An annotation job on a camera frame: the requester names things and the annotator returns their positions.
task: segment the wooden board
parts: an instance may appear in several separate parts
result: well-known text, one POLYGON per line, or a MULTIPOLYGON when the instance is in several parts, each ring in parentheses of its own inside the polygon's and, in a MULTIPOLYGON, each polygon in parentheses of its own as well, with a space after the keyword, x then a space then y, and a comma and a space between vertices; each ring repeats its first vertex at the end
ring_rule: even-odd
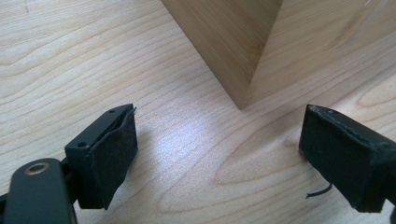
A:
POLYGON ((327 183, 297 146, 306 104, 396 140, 396 33, 244 110, 160 1, 3 1, 0 39, 0 194, 134 103, 137 157, 107 211, 75 205, 81 224, 389 223, 389 203, 359 214, 337 189, 306 200, 327 183))
POLYGON ((389 0, 285 0, 251 82, 249 101, 315 79, 320 68, 351 55, 376 57, 376 49, 396 31, 395 11, 396 1, 389 0))
POLYGON ((239 108, 396 31, 389 0, 163 2, 239 108))
POLYGON ((163 0, 191 43, 243 108, 282 0, 163 0))

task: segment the black clamp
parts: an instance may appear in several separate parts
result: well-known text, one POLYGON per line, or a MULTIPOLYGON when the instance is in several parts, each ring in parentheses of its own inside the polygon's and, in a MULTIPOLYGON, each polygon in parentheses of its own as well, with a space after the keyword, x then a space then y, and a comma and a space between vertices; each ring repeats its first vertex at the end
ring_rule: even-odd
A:
POLYGON ((386 199, 396 204, 396 143, 387 137, 338 111, 308 105, 299 148, 359 212, 379 213, 386 199))
POLYGON ((0 196, 0 224, 77 223, 73 203, 107 209, 137 152, 134 106, 108 110, 65 147, 66 158, 32 161, 0 196))

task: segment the wooden table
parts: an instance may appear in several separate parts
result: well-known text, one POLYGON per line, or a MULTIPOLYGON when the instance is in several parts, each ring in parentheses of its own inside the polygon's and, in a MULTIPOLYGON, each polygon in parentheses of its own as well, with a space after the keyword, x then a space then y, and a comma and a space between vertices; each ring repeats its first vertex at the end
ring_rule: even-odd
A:
POLYGON ((304 107, 396 139, 396 33, 238 110, 159 0, 0 3, 0 194, 107 109, 137 106, 139 152, 79 223, 389 223, 359 214, 298 153, 304 107))

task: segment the black wire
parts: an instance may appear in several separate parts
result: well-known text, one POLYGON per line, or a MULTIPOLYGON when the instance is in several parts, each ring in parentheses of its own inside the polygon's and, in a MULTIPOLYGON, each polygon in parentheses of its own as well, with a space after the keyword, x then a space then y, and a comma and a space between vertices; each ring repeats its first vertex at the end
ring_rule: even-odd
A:
POLYGON ((332 184, 330 184, 329 187, 327 187, 326 189, 320 190, 318 192, 307 193, 305 198, 308 199, 308 198, 312 198, 312 197, 316 197, 316 196, 322 195, 324 193, 329 192, 331 189, 332 189, 332 184))

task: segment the light wood surface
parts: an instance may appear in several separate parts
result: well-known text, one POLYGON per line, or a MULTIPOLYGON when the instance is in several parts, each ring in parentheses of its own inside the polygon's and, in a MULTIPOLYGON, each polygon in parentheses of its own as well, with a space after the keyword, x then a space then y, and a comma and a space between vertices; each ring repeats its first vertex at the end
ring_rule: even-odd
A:
POLYGON ((282 0, 163 0, 239 108, 282 0))
POLYGON ((137 157, 107 211, 76 205, 79 223, 389 223, 390 203, 359 214, 336 189, 306 200, 327 183, 298 141, 306 104, 396 140, 396 33, 244 110, 159 0, 2 1, 0 40, 0 194, 134 103, 137 157))
POLYGON ((396 32, 395 11, 394 0, 284 0, 251 82, 249 101, 315 79, 319 69, 342 58, 375 58, 384 39, 396 32))
POLYGON ((394 0, 163 2, 239 108, 396 31, 394 0))

